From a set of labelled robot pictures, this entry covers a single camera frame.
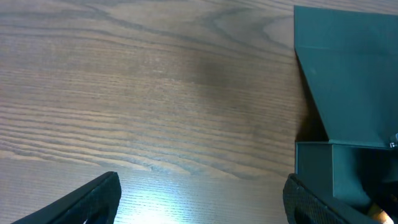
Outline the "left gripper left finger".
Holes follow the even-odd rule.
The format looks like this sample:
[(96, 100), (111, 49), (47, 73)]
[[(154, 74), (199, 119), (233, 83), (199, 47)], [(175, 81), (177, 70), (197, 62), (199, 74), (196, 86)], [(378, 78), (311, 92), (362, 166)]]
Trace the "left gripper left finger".
[(109, 171), (12, 224), (113, 224), (120, 199), (118, 173)]

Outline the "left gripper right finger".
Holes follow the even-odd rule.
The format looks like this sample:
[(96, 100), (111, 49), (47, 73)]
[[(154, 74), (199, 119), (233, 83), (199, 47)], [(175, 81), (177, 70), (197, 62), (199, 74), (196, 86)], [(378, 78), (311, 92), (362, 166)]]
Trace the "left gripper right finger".
[(373, 199), (359, 173), (292, 173), (283, 188), (289, 223), (379, 223), (380, 210), (369, 216)]

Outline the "small yellow snack packet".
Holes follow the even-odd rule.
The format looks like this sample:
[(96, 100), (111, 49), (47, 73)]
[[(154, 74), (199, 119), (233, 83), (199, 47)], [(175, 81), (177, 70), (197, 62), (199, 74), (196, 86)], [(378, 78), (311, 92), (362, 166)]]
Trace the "small yellow snack packet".
[(369, 208), (368, 216), (381, 224), (394, 224), (392, 218), (376, 203)]

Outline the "dark green box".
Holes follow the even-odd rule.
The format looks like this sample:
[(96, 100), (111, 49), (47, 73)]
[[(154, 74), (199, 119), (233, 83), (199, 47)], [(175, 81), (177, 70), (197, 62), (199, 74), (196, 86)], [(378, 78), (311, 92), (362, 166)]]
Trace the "dark green box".
[(320, 117), (296, 173), (359, 212), (397, 179), (397, 16), (295, 6), (294, 48)]

